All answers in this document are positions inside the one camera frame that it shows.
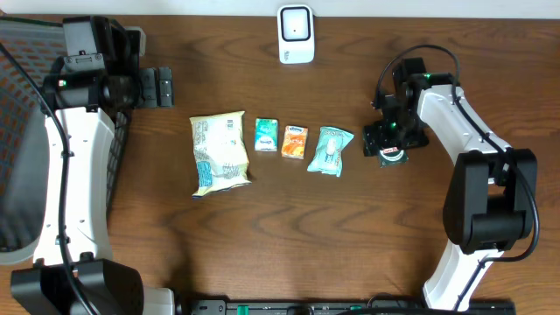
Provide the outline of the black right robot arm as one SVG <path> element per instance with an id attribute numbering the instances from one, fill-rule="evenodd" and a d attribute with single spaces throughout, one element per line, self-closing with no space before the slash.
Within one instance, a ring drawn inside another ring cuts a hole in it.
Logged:
<path id="1" fill-rule="evenodd" d="M 393 94 L 377 91 L 381 120 L 362 131 L 364 154 L 381 157 L 428 145 L 431 129 L 453 163 L 443 205 L 448 241 L 423 285 L 430 309 L 465 312 L 494 263 L 525 259 L 536 247 L 537 161 L 496 136 L 472 109 L 455 75 L 429 73 L 420 58 L 394 59 Z"/>

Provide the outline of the orange tissue pack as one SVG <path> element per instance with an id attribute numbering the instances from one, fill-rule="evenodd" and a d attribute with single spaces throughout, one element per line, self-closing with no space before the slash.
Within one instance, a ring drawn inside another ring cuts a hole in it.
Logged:
<path id="1" fill-rule="evenodd" d="M 303 159 L 307 136 L 308 129 L 306 127 L 288 125 L 283 136 L 282 157 Z"/>

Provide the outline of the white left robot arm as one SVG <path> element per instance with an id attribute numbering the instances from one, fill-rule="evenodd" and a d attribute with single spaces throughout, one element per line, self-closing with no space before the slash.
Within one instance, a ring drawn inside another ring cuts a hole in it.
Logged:
<path id="1" fill-rule="evenodd" d="M 180 314 L 169 288 L 143 284 L 136 269 L 113 259 L 107 212 L 130 111 L 169 109 L 172 70 L 142 68 L 144 31 L 103 16 L 59 23 L 3 19 L 1 50 L 22 77 L 26 48 L 41 53 L 62 36 L 66 53 L 31 88 L 45 114 L 49 148 L 45 214 L 33 265 L 14 270 L 13 298 L 31 314 Z"/>

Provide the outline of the cream snack bag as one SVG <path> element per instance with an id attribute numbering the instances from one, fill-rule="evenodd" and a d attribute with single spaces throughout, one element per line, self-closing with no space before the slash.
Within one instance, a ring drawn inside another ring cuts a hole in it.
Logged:
<path id="1" fill-rule="evenodd" d="M 190 118 L 199 182 L 194 198 L 251 183 L 243 142 L 243 115 L 244 111 L 235 111 Z"/>

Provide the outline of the dark green ointment box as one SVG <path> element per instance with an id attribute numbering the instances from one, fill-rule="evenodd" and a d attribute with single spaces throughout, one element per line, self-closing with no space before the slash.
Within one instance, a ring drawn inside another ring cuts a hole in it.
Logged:
<path id="1" fill-rule="evenodd" d="M 399 150 L 397 147 L 379 150 L 378 158 L 381 168 L 405 164 L 409 160 L 406 151 Z"/>

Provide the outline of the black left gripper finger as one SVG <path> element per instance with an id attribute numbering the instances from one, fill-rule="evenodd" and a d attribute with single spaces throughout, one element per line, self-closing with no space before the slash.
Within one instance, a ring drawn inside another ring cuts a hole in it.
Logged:
<path id="1" fill-rule="evenodd" d="M 157 77 L 159 106 L 172 108 L 174 106 L 172 70 L 169 67 L 159 67 Z"/>
<path id="2" fill-rule="evenodd" d="M 158 105 L 156 89 L 156 70 L 154 68 L 141 68 L 139 71 L 142 86 L 140 109 L 153 109 Z"/>

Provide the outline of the teal tissue pack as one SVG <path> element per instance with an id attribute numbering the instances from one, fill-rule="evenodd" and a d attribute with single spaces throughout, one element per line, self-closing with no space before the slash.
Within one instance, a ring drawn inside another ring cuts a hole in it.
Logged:
<path id="1" fill-rule="evenodd" d="M 277 151 L 278 146 L 278 120 L 270 118 L 255 119 L 256 151 Z"/>

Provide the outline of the mint green wipes pack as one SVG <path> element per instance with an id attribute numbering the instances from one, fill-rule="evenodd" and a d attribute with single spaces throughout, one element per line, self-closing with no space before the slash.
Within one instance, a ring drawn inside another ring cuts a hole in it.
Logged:
<path id="1" fill-rule="evenodd" d="M 353 139 L 354 135 L 343 129 L 321 127 L 315 155 L 307 171 L 339 177 L 343 167 L 342 151 Z"/>

